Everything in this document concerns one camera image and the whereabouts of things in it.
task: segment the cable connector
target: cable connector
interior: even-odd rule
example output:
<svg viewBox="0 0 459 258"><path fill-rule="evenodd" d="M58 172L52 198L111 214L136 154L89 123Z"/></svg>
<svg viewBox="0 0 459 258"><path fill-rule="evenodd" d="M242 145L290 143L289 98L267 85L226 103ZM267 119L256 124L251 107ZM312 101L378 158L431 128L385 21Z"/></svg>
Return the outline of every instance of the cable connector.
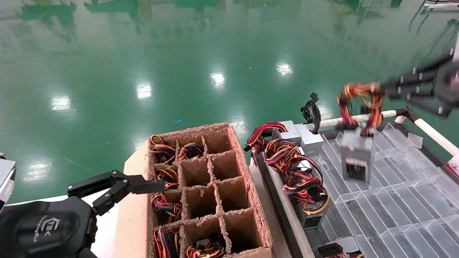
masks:
<svg viewBox="0 0 459 258"><path fill-rule="evenodd" d="M220 250L226 247L225 240L222 235L218 235L216 233L211 233L209 239L212 241L211 246Z"/></svg>
<svg viewBox="0 0 459 258"><path fill-rule="evenodd" d="M355 129L358 128L358 124L344 124L341 123L335 127L337 131L343 131L343 130L350 130L350 131L355 131Z"/></svg>
<svg viewBox="0 0 459 258"><path fill-rule="evenodd" d="M322 247L318 247L317 251L320 253L322 257L325 258L343 253L343 247L338 245L337 243L331 243L328 245L324 245Z"/></svg>
<svg viewBox="0 0 459 258"><path fill-rule="evenodd" d="M315 94L314 92L311 93L311 99L313 99L313 100L317 99L317 94Z"/></svg>
<svg viewBox="0 0 459 258"><path fill-rule="evenodd" d="M364 115L364 114L370 114L371 110L369 107L365 106L365 105L362 105L360 107L360 114Z"/></svg>
<svg viewBox="0 0 459 258"><path fill-rule="evenodd" d="M326 199L325 195L321 195L318 187L312 187L308 189L308 194L315 202L324 201Z"/></svg>
<svg viewBox="0 0 459 258"><path fill-rule="evenodd" d="M359 255L363 254L362 251L357 250L355 252L347 252L349 254L349 258L357 258Z"/></svg>

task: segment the cardboard divider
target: cardboard divider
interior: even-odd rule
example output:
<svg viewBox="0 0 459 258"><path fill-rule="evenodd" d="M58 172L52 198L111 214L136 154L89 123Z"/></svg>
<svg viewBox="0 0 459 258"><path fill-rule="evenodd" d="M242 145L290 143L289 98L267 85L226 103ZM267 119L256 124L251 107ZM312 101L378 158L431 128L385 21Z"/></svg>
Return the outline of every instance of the cardboard divider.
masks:
<svg viewBox="0 0 459 258"><path fill-rule="evenodd" d="M179 163L179 184L182 187L207 185L210 174L207 170L206 158L183 160Z"/></svg>
<svg viewBox="0 0 459 258"><path fill-rule="evenodd" d="M227 128L212 130L209 133L204 134L203 138L206 154L222 153L233 149L228 139Z"/></svg>
<svg viewBox="0 0 459 258"><path fill-rule="evenodd" d="M164 196L166 197L166 201L173 202L173 203L179 203L183 207L182 192L180 190L166 191L164 192ZM151 228L156 228L158 226L166 225L166 220L168 218L168 215L165 212L157 211L151 205L149 208L149 212L150 212L150 217L151 217L151 220L150 220ZM181 220L182 220L182 215L180 215L180 217L176 221L171 222L171 224L177 224Z"/></svg>
<svg viewBox="0 0 459 258"><path fill-rule="evenodd" d="M187 223L180 228L180 257L186 257L186 250L196 246L196 241L209 238L211 233L222 234L220 221L217 216L208 217L198 223Z"/></svg>
<svg viewBox="0 0 459 258"><path fill-rule="evenodd" d="M222 201L223 212L242 210L251 206L242 177L227 179L215 185Z"/></svg>
<svg viewBox="0 0 459 258"><path fill-rule="evenodd" d="M223 218L226 232L231 240L231 253L240 253L263 246L253 208L228 212L223 215Z"/></svg>
<svg viewBox="0 0 459 258"><path fill-rule="evenodd" d="M217 209L216 192L213 185L195 186L185 189L186 212L188 219L215 214Z"/></svg>
<svg viewBox="0 0 459 258"><path fill-rule="evenodd" d="M172 230L174 232L176 232L178 235L179 235L179 255L180 255L180 248L181 248L181 237L180 237L180 228L181 226L179 224L169 224L169 225L165 225L164 226L165 228L167 228L168 230ZM155 228L151 231L151 234L149 234L149 238L150 238L150 256L149 258L158 258L159 255L158 255L158 249L156 247L156 243L155 243L155 238L153 236L153 231L156 230L158 228Z"/></svg>
<svg viewBox="0 0 459 258"><path fill-rule="evenodd" d="M225 180L241 176L241 171L236 162L236 153L234 150L226 151L220 154L209 155L212 162L212 174L216 180Z"/></svg>

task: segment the sticker label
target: sticker label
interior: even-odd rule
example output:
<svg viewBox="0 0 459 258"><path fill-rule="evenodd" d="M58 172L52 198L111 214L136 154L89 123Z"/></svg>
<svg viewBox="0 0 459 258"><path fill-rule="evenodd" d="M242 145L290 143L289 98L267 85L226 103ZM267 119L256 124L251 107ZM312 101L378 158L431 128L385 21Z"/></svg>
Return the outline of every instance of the sticker label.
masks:
<svg viewBox="0 0 459 258"><path fill-rule="evenodd" d="M346 158L347 177L360 181L365 181L367 163L362 160Z"/></svg>

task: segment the black wire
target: black wire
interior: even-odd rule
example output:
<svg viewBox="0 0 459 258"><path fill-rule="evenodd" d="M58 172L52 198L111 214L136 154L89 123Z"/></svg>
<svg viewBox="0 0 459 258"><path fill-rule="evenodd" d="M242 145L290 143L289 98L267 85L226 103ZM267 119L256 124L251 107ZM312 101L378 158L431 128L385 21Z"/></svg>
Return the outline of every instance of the black wire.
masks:
<svg viewBox="0 0 459 258"><path fill-rule="evenodd" d="M300 109L306 123L314 124L314 129L311 130L311 132L315 135L319 133L320 121L322 121L319 107L315 104L318 100L319 98L317 97L317 94L312 93L311 100L309 100L306 105Z"/></svg>

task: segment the power supply unit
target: power supply unit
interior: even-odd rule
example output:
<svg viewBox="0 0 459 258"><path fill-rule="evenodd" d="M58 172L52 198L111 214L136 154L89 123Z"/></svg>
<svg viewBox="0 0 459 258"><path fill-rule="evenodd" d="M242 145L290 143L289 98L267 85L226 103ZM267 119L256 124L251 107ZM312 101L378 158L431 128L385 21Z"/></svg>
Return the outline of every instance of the power supply unit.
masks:
<svg viewBox="0 0 459 258"><path fill-rule="evenodd" d="M274 140L274 139L282 138L297 146L300 146L301 136L300 136L300 133L298 133L298 130L295 124L292 121L283 121L280 123L283 124L285 128L287 128L287 131L282 133L279 131L279 129L274 128L272 139Z"/></svg>
<svg viewBox="0 0 459 258"><path fill-rule="evenodd" d="M373 160L373 138L362 137L359 130L345 130L341 139L343 178L369 184Z"/></svg>
<svg viewBox="0 0 459 258"><path fill-rule="evenodd" d="M290 200L293 204L295 212L297 213L298 220L300 221L301 226L304 230L311 230L318 228L322 223L322 220L325 218L325 214L327 213L328 207L330 203L323 209L320 213L317 214L307 214L303 210L303 202L298 202L295 198L290 197ZM308 203L306 208L308 210L317 210L319 209L323 202L325 202L326 198L323 198L322 201L317 203Z"/></svg>
<svg viewBox="0 0 459 258"><path fill-rule="evenodd" d="M324 139L320 134L313 134L311 130L314 129L314 124L302 124L297 126L297 130L301 136L300 147L303 148L304 154L316 161L322 151L322 144Z"/></svg>

